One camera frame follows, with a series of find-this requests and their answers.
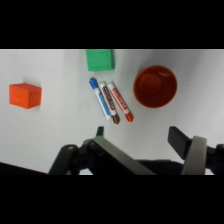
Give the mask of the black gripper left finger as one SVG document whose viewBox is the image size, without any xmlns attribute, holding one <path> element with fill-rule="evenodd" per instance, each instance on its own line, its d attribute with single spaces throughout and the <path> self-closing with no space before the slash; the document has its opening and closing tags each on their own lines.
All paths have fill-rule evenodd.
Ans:
<svg viewBox="0 0 224 224">
<path fill-rule="evenodd" d="M 131 158 L 104 138 L 104 127 L 99 126 L 96 136 L 78 147 L 63 146 L 48 174 L 79 175 L 88 169 L 93 175 L 154 175 L 150 169 Z"/>
</svg>

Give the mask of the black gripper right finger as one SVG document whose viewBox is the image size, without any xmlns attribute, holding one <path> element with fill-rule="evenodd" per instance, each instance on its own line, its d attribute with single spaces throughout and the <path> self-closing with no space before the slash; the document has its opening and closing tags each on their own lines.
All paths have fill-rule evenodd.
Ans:
<svg viewBox="0 0 224 224">
<path fill-rule="evenodd" d="M 206 169 L 224 175 L 224 144 L 209 147 L 206 138 L 190 139 L 175 126 L 169 128 L 168 143 L 184 161 L 182 175 L 204 175 Z"/>
</svg>

